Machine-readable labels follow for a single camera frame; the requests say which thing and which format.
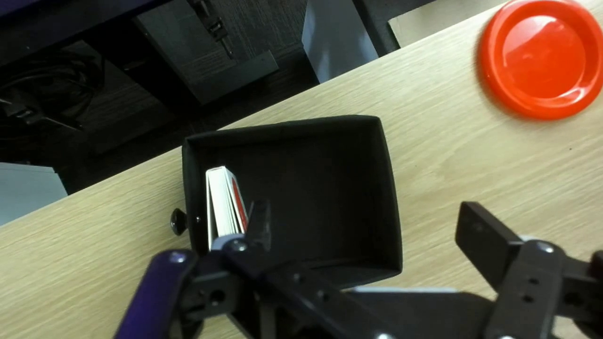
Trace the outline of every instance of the red plate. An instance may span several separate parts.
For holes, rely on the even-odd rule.
[[[573,0],[517,0],[487,26],[481,75],[507,109],[540,120],[592,103],[603,84],[603,34]]]

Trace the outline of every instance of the black plastic box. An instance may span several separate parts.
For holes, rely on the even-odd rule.
[[[208,252],[206,169],[238,175],[246,205],[272,205],[272,254],[338,286],[402,271],[389,147],[377,116],[334,116],[193,135],[183,147],[187,227]]]

